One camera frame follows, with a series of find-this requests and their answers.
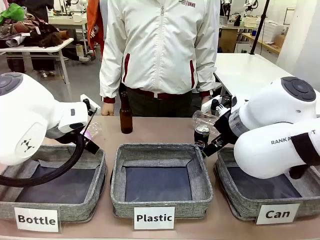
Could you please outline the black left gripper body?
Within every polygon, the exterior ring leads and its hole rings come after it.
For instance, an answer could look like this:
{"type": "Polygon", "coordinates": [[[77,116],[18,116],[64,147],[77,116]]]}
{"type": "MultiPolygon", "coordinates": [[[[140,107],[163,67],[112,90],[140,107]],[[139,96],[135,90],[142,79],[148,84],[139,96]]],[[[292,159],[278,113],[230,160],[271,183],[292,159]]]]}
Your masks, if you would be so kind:
{"type": "Polygon", "coordinates": [[[95,155],[100,147],[92,140],[87,138],[84,134],[79,134],[79,154],[81,155],[84,150],[95,155]]]}

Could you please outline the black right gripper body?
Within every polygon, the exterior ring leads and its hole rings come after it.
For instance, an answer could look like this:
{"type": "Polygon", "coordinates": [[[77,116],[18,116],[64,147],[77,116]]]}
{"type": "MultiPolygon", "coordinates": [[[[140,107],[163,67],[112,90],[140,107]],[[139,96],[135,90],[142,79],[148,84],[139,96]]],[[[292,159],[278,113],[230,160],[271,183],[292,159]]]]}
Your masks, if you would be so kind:
{"type": "Polygon", "coordinates": [[[234,145],[238,140],[238,136],[232,131],[230,127],[230,117],[233,114],[237,114],[238,110],[231,113],[231,110],[227,110],[225,113],[220,113],[218,120],[215,122],[214,127],[218,130],[219,135],[213,140],[213,144],[217,150],[222,149],[227,144],[234,145]]]}

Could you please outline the person's right hand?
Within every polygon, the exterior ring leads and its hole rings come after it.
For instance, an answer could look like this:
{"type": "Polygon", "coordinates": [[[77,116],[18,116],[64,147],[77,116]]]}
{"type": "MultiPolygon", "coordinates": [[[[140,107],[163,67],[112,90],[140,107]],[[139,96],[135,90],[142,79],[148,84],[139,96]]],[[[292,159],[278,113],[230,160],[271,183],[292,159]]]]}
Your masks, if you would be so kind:
{"type": "Polygon", "coordinates": [[[114,104],[113,103],[103,103],[101,107],[102,116],[114,116],[114,104]]]}

